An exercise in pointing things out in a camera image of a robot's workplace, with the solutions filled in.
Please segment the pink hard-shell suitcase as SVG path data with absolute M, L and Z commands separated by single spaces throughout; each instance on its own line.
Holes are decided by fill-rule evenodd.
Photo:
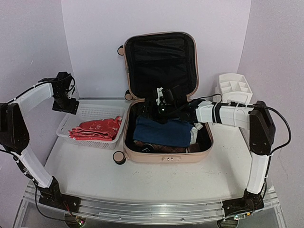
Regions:
M 124 128 L 123 158 L 140 163 L 194 163 L 203 160 L 213 146 L 213 136 L 207 123 L 201 123 L 203 128 L 196 140 L 200 152 L 144 153 L 133 139 L 145 98 L 152 96 L 156 88 L 181 86 L 189 101 L 196 92 L 199 77 L 193 37 L 183 32 L 134 36 L 117 52 L 124 57 L 129 84 L 125 99 L 131 101 Z

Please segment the dark blue garment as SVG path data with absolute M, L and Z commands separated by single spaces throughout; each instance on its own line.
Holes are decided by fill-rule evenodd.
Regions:
M 178 119 L 161 124 L 145 117 L 138 117 L 133 139 L 144 143 L 186 148 L 190 145 L 192 125 Z

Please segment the white perforated plastic basket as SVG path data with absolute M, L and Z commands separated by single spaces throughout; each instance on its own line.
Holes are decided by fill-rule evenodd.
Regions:
M 126 121 L 126 109 L 101 104 L 81 104 L 76 114 L 66 114 L 57 136 L 68 143 L 112 150 Z

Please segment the red patterned cloth item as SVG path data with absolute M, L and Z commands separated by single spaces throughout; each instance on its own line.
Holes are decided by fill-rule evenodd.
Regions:
M 68 131 L 68 137 L 74 140 L 113 141 L 118 135 L 122 120 L 122 117 L 117 116 L 82 122 L 78 127 Z

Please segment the white t-shirt blue flower print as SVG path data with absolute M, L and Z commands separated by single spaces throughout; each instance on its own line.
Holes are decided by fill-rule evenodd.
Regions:
M 194 123 L 194 126 L 192 127 L 190 134 L 191 134 L 191 138 L 190 138 L 190 144 L 195 144 L 197 137 L 198 137 L 198 132 L 199 130 L 201 130 L 203 128 L 203 124 L 201 123 Z

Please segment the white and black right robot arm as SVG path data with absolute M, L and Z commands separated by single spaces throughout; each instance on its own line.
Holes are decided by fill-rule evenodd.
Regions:
M 272 147 L 276 126 L 271 112 L 281 118 L 288 132 L 287 142 L 276 148 Z M 206 96 L 189 101 L 181 94 L 179 86 L 173 89 L 157 88 L 151 97 L 145 99 L 140 114 L 159 123 L 179 118 L 190 123 L 214 123 L 248 130 L 251 167 L 247 187 L 239 200 L 243 210 L 250 210 L 262 200 L 261 193 L 266 187 L 271 157 L 274 152 L 286 147 L 292 138 L 287 120 L 263 101 L 255 104 L 235 101 L 223 103 L 210 101 Z

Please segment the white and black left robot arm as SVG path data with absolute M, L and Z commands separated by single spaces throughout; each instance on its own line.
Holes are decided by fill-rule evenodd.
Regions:
M 60 207 L 65 197 L 56 178 L 46 171 L 34 154 L 24 116 L 50 98 L 54 99 L 54 111 L 76 114 L 79 101 L 74 96 L 75 91 L 76 82 L 72 75 L 59 72 L 56 77 L 43 78 L 20 95 L 0 105 L 2 152 L 12 155 L 21 172 L 33 181 L 42 198 L 54 208 Z

